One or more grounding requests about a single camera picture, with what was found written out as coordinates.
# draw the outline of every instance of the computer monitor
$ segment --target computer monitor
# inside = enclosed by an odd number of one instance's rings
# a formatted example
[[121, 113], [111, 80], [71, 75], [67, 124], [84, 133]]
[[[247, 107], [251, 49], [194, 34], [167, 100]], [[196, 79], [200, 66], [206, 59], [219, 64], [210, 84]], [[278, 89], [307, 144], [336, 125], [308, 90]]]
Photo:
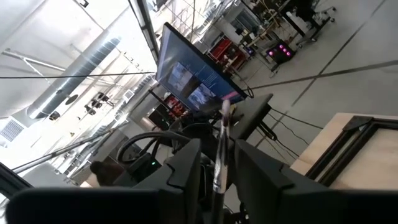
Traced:
[[169, 23], [164, 24], [156, 80], [192, 111], [204, 113], [247, 95]]

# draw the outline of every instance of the ventilation duct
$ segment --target ventilation duct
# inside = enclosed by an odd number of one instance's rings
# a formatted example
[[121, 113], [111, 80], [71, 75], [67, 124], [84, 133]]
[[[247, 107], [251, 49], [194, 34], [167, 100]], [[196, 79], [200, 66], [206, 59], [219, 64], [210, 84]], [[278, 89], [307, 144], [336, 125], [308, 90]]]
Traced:
[[28, 107], [27, 115], [32, 119], [40, 119], [52, 114], [119, 43], [119, 37], [109, 38], [109, 30], [104, 30], [62, 74], [70, 78], [58, 78], [53, 82]]

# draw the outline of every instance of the workbench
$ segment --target workbench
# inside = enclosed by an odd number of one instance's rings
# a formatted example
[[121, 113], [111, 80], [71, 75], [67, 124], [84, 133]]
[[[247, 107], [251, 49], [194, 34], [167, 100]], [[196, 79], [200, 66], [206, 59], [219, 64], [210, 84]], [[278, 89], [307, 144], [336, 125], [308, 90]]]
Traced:
[[[369, 116], [398, 121], [398, 116], [337, 113], [290, 168], [306, 175], [341, 134], [342, 129], [353, 116]], [[349, 141], [352, 141], [358, 134], [354, 134]], [[397, 190], [397, 173], [398, 131], [378, 129], [329, 187], [332, 189]]]

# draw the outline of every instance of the screen display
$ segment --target screen display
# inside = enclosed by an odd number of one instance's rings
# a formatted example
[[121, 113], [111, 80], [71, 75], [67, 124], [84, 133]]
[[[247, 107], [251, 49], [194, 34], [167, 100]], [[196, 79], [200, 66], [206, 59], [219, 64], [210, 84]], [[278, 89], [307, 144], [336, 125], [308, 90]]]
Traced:
[[223, 100], [237, 103], [245, 99], [239, 88], [208, 65], [184, 42], [175, 30], [164, 27], [157, 81], [193, 111], [210, 112]]

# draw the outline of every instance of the concrete floor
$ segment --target concrete floor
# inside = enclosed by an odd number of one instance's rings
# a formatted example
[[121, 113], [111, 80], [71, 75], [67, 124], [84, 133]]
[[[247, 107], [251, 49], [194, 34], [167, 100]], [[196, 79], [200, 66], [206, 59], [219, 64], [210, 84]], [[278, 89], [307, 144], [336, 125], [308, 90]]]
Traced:
[[[296, 56], [281, 65], [273, 78], [265, 65], [253, 59], [241, 71], [249, 77], [254, 94], [273, 93], [270, 105], [294, 118], [323, 127], [338, 112], [397, 115], [398, 104], [398, 1], [395, 0], [328, 0], [319, 9], [335, 6], [336, 19], [322, 30], [318, 41], [304, 45]], [[280, 83], [310, 77], [291, 83]], [[274, 127], [280, 141], [297, 154], [307, 145], [296, 135], [311, 142], [320, 129], [298, 123], [274, 111], [280, 120]], [[273, 127], [276, 121], [267, 115], [264, 121]], [[248, 142], [265, 153], [293, 163], [280, 146], [263, 141], [256, 131]], [[275, 151], [276, 148], [284, 158]], [[226, 204], [238, 211], [234, 188], [227, 192]]]

